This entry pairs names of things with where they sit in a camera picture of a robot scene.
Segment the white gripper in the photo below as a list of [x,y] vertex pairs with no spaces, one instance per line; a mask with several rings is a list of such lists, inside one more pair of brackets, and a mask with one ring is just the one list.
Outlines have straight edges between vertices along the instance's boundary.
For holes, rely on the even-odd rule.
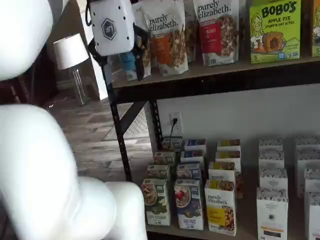
[[93,39],[88,51],[100,67],[108,64],[108,57],[133,49],[137,80],[146,75],[151,66],[149,32],[134,23],[130,0],[90,0],[89,12]]

